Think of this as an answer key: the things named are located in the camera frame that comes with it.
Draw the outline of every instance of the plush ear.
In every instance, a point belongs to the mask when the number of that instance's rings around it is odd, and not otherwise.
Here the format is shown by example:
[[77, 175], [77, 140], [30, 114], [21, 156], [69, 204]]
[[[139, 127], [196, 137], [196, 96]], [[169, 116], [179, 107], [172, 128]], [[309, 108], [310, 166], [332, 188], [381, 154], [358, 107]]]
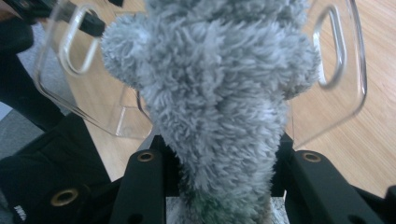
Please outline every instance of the plush ear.
[[288, 39], [293, 41], [285, 42], [285, 60], [288, 62], [289, 78], [281, 83], [285, 100], [289, 100], [298, 94], [307, 91], [318, 81], [318, 66], [320, 56], [305, 34], [296, 32], [295, 29], [286, 29]]
[[105, 68], [115, 78], [141, 89], [142, 66], [147, 64], [151, 39], [148, 19], [143, 14], [118, 17], [105, 30], [102, 54]]
[[291, 26], [301, 29], [306, 23], [306, 10], [309, 5], [306, 0], [289, 0], [276, 15], [276, 20], [282, 27]]

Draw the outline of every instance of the black bag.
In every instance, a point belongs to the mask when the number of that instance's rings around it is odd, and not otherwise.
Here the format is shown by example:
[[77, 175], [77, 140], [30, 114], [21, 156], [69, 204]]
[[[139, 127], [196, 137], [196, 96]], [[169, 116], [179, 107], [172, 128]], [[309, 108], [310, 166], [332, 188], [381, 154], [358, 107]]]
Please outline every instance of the black bag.
[[109, 183], [83, 120], [73, 114], [0, 161], [0, 189], [15, 223], [74, 223], [91, 191]]
[[17, 54], [33, 46], [32, 27], [18, 17], [0, 21], [0, 56]]

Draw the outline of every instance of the acrylic handle cutout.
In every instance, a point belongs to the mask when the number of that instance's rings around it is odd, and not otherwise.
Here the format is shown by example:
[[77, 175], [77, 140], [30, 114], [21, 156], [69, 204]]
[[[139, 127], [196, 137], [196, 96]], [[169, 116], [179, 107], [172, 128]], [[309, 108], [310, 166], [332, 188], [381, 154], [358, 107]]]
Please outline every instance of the acrylic handle cutout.
[[64, 70], [66, 70], [72, 76], [84, 75], [91, 66], [94, 53], [99, 45], [100, 38], [95, 37], [91, 42], [90, 48], [88, 49], [87, 55], [85, 57], [83, 65], [77, 69], [70, 61], [70, 49], [73, 44], [73, 40], [79, 29], [79, 26], [84, 20], [85, 14], [90, 11], [94, 16], [98, 17], [98, 13], [94, 6], [92, 5], [82, 5], [77, 7], [71, 21], [70, 26], [67, 28], [62, 40], [59, 45], [59, 57]]
[[343, 30], [340, 22], [340, 15], [334, 6], [326, 7], [320, 16], [318, 17], [317, 23], [315, 24], [315, 30], [313, 34], [314, 46], [318, 50], [320, 57], [320, 31], [322, 24], [329, 15], [332, 25], [332, 37], [335, 45], [336, 52], [336, 65], [330, 81], [328, 81], [324, 75], [323, 63], [319, 66], [319, 79], [318, 83], [322, 89], [330, 90], [334, 88], [343, 76], [347, 64], [347, 49], [345, 40], [343, 37]]

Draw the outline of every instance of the gray fuzzy plush toy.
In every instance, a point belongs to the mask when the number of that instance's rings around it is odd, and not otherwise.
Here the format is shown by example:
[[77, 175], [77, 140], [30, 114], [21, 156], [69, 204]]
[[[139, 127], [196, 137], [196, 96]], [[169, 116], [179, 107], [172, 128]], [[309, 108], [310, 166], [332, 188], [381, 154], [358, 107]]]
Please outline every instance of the gray fuzzy plush toy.
[[318, 78], [304, 0], [146, 0], [102, 40], [181, 163], [167, 223], [269, 223], [287, 100]]

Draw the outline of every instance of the wooden floor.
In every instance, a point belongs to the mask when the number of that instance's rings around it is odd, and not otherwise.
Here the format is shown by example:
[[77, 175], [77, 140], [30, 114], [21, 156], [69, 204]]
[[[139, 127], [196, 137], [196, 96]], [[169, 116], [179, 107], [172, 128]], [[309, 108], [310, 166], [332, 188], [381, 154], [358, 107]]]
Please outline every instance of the wooden floor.
[[[123, 10], [110, 6], [104, 0], [93, 2], [111, 7], [110, 11], [103, 13], [112, 19], [124, 11], [144, 10], [139, 1], [127, 1], [131, 5]], [[388, 186], [396, 185], [396, 1], [359, 0], [357, 5], [367, 62], [368, 96], [365, 106], [356, 118], [304, 147], [327, 156], [351, 184], [383, 196]], [[99, 80], [98, 73], [104, 70], [103, 66], [92, 67], [98, 70], [94, 76]], [[111, 82], [106, 80], [104, 88]], [[98, 86], [94, 85], [92, 89], [98, 89]], [[79, 96], [81, 104], [87, 94]], [[129, 155], [140, 141], [117, 138], [91, 124], [88, 126], [110, 177], [114, 180], [122, 176]]]

